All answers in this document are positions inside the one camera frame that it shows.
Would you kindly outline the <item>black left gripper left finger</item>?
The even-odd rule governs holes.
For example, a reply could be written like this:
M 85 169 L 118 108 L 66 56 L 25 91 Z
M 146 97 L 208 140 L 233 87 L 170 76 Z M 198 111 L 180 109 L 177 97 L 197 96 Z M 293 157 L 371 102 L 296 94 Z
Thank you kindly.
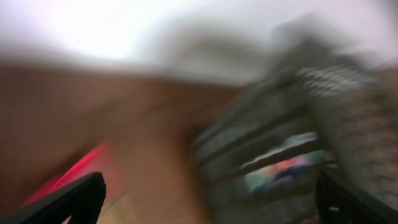
M 100 172 L 91 172 L 20 210 L 1 224 L 96 224 L 106 198 Z

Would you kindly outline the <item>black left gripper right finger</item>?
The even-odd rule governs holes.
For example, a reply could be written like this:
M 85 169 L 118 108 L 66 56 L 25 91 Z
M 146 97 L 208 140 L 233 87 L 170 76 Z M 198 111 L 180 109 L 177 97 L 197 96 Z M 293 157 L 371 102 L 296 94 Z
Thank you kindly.
M 397 210 L 332 170 L 317 177 L 315 201 L 322 224 L 397 224 Z

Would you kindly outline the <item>orange spaghetti packet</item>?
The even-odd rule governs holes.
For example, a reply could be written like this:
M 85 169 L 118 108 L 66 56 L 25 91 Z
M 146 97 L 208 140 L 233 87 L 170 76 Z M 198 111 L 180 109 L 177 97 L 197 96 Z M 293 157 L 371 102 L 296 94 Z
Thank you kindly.
M 102 173 L 106 184 L 106 198 L 98 223 L 136 223 L 137 218 L 134 209 L 114 165 L 111 145 L 108 142 L 98 144 L 74 163 L 71 168 L 46 180 L 21 206 L 25 207 L 91 172 Z

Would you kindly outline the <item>Kleenex tissue multipack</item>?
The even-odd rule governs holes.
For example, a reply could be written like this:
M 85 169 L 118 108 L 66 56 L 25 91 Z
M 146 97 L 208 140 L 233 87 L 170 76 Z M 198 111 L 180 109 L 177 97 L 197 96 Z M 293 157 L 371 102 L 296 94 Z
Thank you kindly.
M 255 196 L 278 189 L 291 189 L 310 181 L 317 166 L 330 159 L 331 156 L 324 150 L 301 154 L 246 174 L 244 182 L 248 192 Z

